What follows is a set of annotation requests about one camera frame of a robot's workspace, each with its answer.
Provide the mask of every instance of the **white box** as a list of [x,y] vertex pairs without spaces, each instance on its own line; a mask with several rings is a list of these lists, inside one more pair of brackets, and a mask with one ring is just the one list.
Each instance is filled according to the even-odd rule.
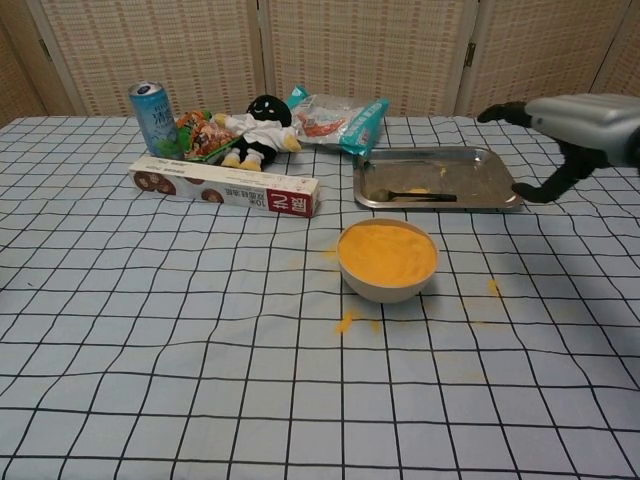
[[276,175],[143,155],[129,176],[147,192],[255,207],[312,217],[318,205],[318,180]]

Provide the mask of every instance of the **white bowl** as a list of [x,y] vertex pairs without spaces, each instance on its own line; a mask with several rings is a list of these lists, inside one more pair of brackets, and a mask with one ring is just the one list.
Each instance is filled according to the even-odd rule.
[[[424,278],[421,278],[416,283],[413,283],[411,285],[404,285],[401,287],[388,286],[388,285],[387,286],[376,285],[374,283],[365,282],[364,280],[358,278],[351,271],[349,271],[342,263],[342,258],[340,256],[340,241],[351,228],[356,226],[361,226],[361,225],[390,225],[394,227],[406,228],[419,235],[422,235],[429,241],[429,243],[431,244],[435,252],[436,261],[434,262],[433,268],[427,273],[427,275],[424,276]],[[438,251],[438,247],[433,242],[431,237],[426,232],[416,227],[415,225],[412,225],[407,222],[403,222],[401,220],[392,220],[388,218],[373,218],[370,220],[364,220],[362,222],[354,223],[350,227],[346,228],[340,235],[340,238],[338,239],[337,251],[338,251],[338,262],[340,263],[340,272],[342,273],[342,277],[344,278],[344,280],[347,282],[347,285],[349,285],[358,295],[372,302],[398,303],[398,302],[404,302],[405,300],[409,300],[410,298],[420,293],[420,291],[426,286],[427,282],[429,281],[431,276],[434,274],[434,272],[438,268],[439,251]]]

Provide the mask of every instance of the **blue can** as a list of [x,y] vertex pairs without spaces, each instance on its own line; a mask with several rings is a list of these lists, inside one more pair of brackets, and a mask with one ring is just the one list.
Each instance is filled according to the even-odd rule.
[[167,91],[157,82],[140,82],[129,88],[129,99],[149,153],[154,157],[184,160]]

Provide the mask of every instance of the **plush toy face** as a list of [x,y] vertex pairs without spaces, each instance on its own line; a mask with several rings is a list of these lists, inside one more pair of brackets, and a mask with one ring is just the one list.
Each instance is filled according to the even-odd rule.
[[247,113],[250,113],[256,120],[279,121],[283,127],[291,126],[289,107],[282,100],[271,95],[260,95],[251,102]]

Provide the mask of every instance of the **metal tray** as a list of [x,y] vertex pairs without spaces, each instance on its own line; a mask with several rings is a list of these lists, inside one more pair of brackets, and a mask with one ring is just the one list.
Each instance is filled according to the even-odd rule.
[[[520,205],[513,177],[500,157],[478,147],[389,148],[355,157],[353,191],[358,203],[377,209],[507,209]],[[395,198],[376,202],[378,189],[453,193],[456,202]]]

